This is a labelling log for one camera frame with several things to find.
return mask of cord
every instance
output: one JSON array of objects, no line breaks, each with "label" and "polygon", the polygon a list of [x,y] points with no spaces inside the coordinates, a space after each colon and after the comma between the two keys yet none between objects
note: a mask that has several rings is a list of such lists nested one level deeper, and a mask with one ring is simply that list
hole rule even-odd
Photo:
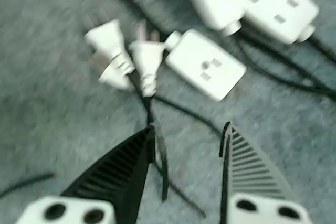
[{"label": "cord", "polygon": [[[134,89],[136,91],[136,94],[138,95],[139,99],[141,100],[146,112],[147,112],[147,126],[154,125],[154,115],[151,109],[151,99],[145,99],[142,95],[142,91],[140,88],[140,76],[138,72],[135,70],[132,73],[128,74],[128,78],[130,82],[133,84]],[[168,187],[169,187],[169,182],[168,182],[168,158],[167,158],[167,147],[165,145],[164,138],[162,134],[157,135],[156,139],[158,140],[158,147],[159,147],[159,152],[160,152],[160,157],[162,161],[162,167],[163,167],[163,183],[162,183],[162,201],[167,200],[168,196]]]},{"label": "cord", "polygon": [[297,73],[302,75],[303,77],[310,79],[317,85],[317,89],[324,90],[325,95],[329,96],[330,98],[335,98],[336,97],[336,90],[333,90],[329,88],[327,85],[325,85],[322,81],[320,81],[316,76],[314,76],[312,73],[304,69],[303,67],[299,66],[295,62],[291,61],[288,57],[282,55],[269,45],[265,45],[264,43],[258,41],[257,39],[253,38],[251,35],[248,33],[244,32],[243,30],[239,32],[239,35],[241,39],[249,43],[250,45],[256,47],[257,49],[260,49],[267,53],[269,56],[272,58],[278,60],[279,62],[283,63],[287,67],[292,68],[295,70]]},{"label": "cord", "polygon": [[[161,167],[158,165],[157,162],[154,163],[156,170],[159,172],[159,174],[162,175],[162,169]],[[177,185],[175,185],[172,181],[169,180],[169,185],[170,187],[173,189],[173,191],[179,195],[186,203],[188,203],[188,205],[190,205],[192,208],[194,208],[197,213],[203,217],[206,218],[206,214],[205,212],[196,204],[194,203],[191,199],[189,199],[187,196],[184,195],[184,193],[178,188]]]},{"label": "cord", "polygon": [[48,180],[48,179],[51,179],[51,178],[54,178],[54,177],[55,177],[55,173],[45,173],[45,174],[42,174],[42,175],[34,176],[34,177],[31,177],[31,178],[19,181],[19,182],[15,183],[14,185],[9,186],[8,188],[3,190],[2,192],[0,192],[0,199],[7,196],[8,194],[16,191],[16,190],[19,190],[19,189],[24,188],[26,186],[29,186],[29,185],[32,185],[32,184],[35,184],[35,183],[38,183],[38,182],[42,182],[42,181],[45,181],[45,180]]},{"label": "cord", "polygon": [[322,41],[316,37],[315,35],[312,35],[308,42],[315,47],[318,51],[320,51],[323,55],[325,55],[329,60],[331,60],[334,64],[336,64],[336,52],[333,51],[331,48],[326,46],[322,43]]},{"label": "cord", "polygon": [[[266,76],[269,79],[274,80],[274,81],[276,81],[278,83],[285,84],[285,85],[290,86],[290,87],[295,88],[295,89],[299,89],[299,90],[306,91],[306,92],[309,92],[309,93],[314,93],[314,94],[326,95],[326,91],[324,89],[316,88],[316,87],[311,87],[311,86],[306,86],[306,85],[303,85],[303,84],[299,84],[299,83],[296,83],[294,81],[286,80],[286,79],[284,79],[284,78],[282,78],[282,77],[280,77],[280,76],[278,76],[276,74],[273,74],[271,72],[268,72],[267,70],[265,70],[264,68],[260,67],[257,63],[255,63],[251,59],[249,53],[246,51],[245,47],[243,46],[242,42],[240,41],[240,33],[239,32],[236,33],[236,34],[234,34],[233,38],[234,38],[234,42],[237,45],[237,48],[244,55],[246,62],[257,73],[259,73],[259,74],[261,74],[263,76]],[[333,101],[336,101],[336,97],[335,96],[330,95],[329,97]]]}]

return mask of power cord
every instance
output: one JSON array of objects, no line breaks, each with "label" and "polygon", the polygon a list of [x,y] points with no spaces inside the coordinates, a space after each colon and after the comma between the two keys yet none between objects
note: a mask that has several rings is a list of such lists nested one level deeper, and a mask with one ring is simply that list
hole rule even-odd
[{"label": "power cord", "polygon": [[31,178],[27,178],[27,179],[24,179],[22,181],[19,181],[19,182],[15,183],[14,185],[9,186],[8,188],[3,190],[2,192],[0,192],[0,199],[4,198],[8,194],[10,194],[10,193],[12,193],[16,190],[19,190],[21,188],[33,185],[33,184],[38,183],[38,182],[43,182],[45,180],[54,178],[55,176],[56,176],[55,173],[45,173],[45,174],[33,176]]},{"label": "power cord", "polygon": [[[268,77],[269,79],[275,80],[276,82],[279,82],[281,84],[285,84],[287,86],[290,86],[295,89],[299,89],[305,92],[310,92],[314,94],[319,95],[326,95],[328,96],[332,101],[336,102],[336,91],[330,89],[328,86],[326,86],[323,82],[321,82],[317,77],[315,77],[313,74],[308,72],[306,69],[302,68],[301,66],[297,65],[293,61],[289,60],[286,56],[282,55],[281,53],[277,52],[276,50],[272,49],[271,47],[259,42],[256,39],[253,39],[250,35],[243,31],[239,31],[236,34],[233,35],[234,41],[240,50],[240,52],[244,55],[245,60],[247,63],[259,74]],[[283,63],[284,65],[294,69],[297,73],[302,75],[305,78],[310,79],[317,85],[317,87],[312,86],[306,86],[303,84],[296,83],[294,81],[286,80],[276,74],[273,74],[264,68],[260,67],[255,61],[252,60],[249,53],[246,51],[244,45],[241,43],[241,40],[245,40],[249,44],[255,46],[256,48],[265,51],[268,53],[269,56],[272,58],[278,60],[279,62]]]},{"label": "power cord", "polygon": [[331,48],[323,44],[323,42],[316,37],[315,35],[312,35],[308,42],[315,47],[318,51],[320,51],[323,55],[325,55],[329,60],[331,60],[334,64],[336,64],[336,52],[333,51]]}]

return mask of plug prongs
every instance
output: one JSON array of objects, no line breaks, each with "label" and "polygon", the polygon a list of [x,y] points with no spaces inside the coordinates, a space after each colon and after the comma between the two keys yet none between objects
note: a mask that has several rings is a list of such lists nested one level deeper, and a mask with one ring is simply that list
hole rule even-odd
[{"label": "plug prongs", "polygon": [[146,41],[147,34],[146,34],[146,21],[142,20],[138,24],[138,41]]}]

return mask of white power strip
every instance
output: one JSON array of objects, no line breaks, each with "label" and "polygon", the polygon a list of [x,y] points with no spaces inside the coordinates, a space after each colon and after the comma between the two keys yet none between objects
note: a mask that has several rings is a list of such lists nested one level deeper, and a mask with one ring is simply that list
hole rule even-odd
[{"label": "white power strip", "polygon": [[171,50],[166,63],[193,86],[221,101],[246,72],[246,67],[228,52],[191,29],[174,32],[165,42]]},{"label": "white power strip", "polygon": [[113,206],[101,200],[46,196],[32,202],[16,224],[116,224]]},{"label": "white power strip", "polygon": [[235,194],[229,199],[228,224],[312,224],[299,204],[249,194]]},{"label": "white power strip", "polygon": [[245,8],[247,20],[285,44],[308,39],[319,13],[313,0],[245,0]]}]

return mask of black wire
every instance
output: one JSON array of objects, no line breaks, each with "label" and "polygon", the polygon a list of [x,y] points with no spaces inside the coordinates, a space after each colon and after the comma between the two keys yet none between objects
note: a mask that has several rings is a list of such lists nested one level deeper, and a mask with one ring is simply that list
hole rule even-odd
[{"label": "black wire", "polygon": [[45,181],[45,180],[48,180],[48,179],[51,179],[51,178],[54,178],[54,177],[55,177],[55,173],[46,173],[46,174],[34,176],[34,177],[31,177],[31,178],[19,181],[19,182],[15,183],[14,185],[9,186],[8,188],[3,190],[2,192],[0,192],[0,198],[3,198],[5,196],[7,196],[8,194],[10,194],[10,193],[12,193],[16,190],[19,190],[21,188],[24,188],[26,186],[33,185],[35,183],[42,182],[42,181]]},{"label": "black wire", "polygon": [[238,49],[240,50],[240,52],[243,54],[243,56],[245,57],[245,61],[247,62],[247,64],[252,67],[257,73],[268,77],[271,80],[274,80],[278,83],[281,84],[285,84],[287,86],[290,86],[292,88],[295,89],[299,89],[302,91],[306,91],[309,93],[314,93],[314,94],[322,94],[322,95],[326,95],[326,91],[324,89],[320,89],[320,88],[316,88],[316,87],[312,87],[312,86],[306,86],[303,84],[299,84],[296,83],[294,81],[290,81],[290,80],[286,80],[274,73],[268,72],[267,70],[265,70],[264,68],[260,67],[257,63],[254,62],[254,60],[251,59],[249,53],[245,50],[245,47],[243,46],[242,42],[240,41],[240,35],[239,32],[232,35],[234,38],[234,42],[236,43]]},{"label": "black wire", "polygon": [[182,113],[198,120],[199,122],[208,126],[216,134],[216,136],[218,136],[219,138],[222,137],[222,132],[210,120],[204,118],[203,116],[197,114],[196,112],[193,112],[190,109],[182,107],[181,105],[179,105],[177,103],[174,103],[173,101],[168,100],[167,98],[164,98],[164,97],[162,97],[158,94],[155,94],[153,99],[157,100],[158,102],[161,102],[161,103],[165,104],[166,106],[170,106],[172,108],[175,108],[175,109],[181,111]]},{"label": "black wire", "polygon": [[303,67],[299,66],[295,62],[291,61],[289,57],[279,53],[275,49],[273,49],[269,45],[265,45],[262,42],[258,41],[257,39],[253,38],[251,35],[248,33],[244,32],[243,30],[239,32],[240,37],[248,42],[250,45],[264,51],[267,53],[269,56],[272,58],[278,60],[279,62],[283,63],[284,65],[292,68],[295,70],[297,73],[299,73],[301,76],[304,78],[310,79],[317,85],[316,88],[324,90],[325,94],[331,98],[336,97],[336,90],[333,90],[329,88],[326,84],[324,84],[322,81],[320,81],[316,76],[314,76],[312,73],[304,69]]},{"label": "black wire", "polygon": [[155,20],[151,18],[151,15],[145,12],[145,10],[135,0],[124,1],[127,2],[141,18],[146,18],[147,24],[150,27],[154,28],[160,33],[160,41],[165,41],[168,38],[171,32],[165,31]]},{"label": "black wire", "polygon": [[[140,101],[142,102],[146,112],[147,112],[147,126],[152,125],[155,129],[155,124],[154,124],[154,115],[152,112],[151,108],[151,99],[145,99],[142,95],[141,87],[140,87],[140,76],[138,72],[135,70],[132,73],[128,74],[128,78],[130,82],[133,84],[134,89],[136,91],[136,94],[138,95]],[[162,167],[163,167],[163,183],[162,183],[162,201],[167,200],[167,195],[168,195],[168,158],[167,158],[167,147],[165,145],[165,141],[162,135],[157,135],[157,132],[155,134],[157,136],[158,140],[158,147],[159,147],[159,152],[160,152],[160,157],[162,161]]]},{"label": "black wire", "polygon": [[326,46],[318,37],[312,35],[308,39],[308,42],[317,50],[319,50],[323,55],[325,55],[329,60],[331,60],[334,64],[336,64],[336,52]]}]

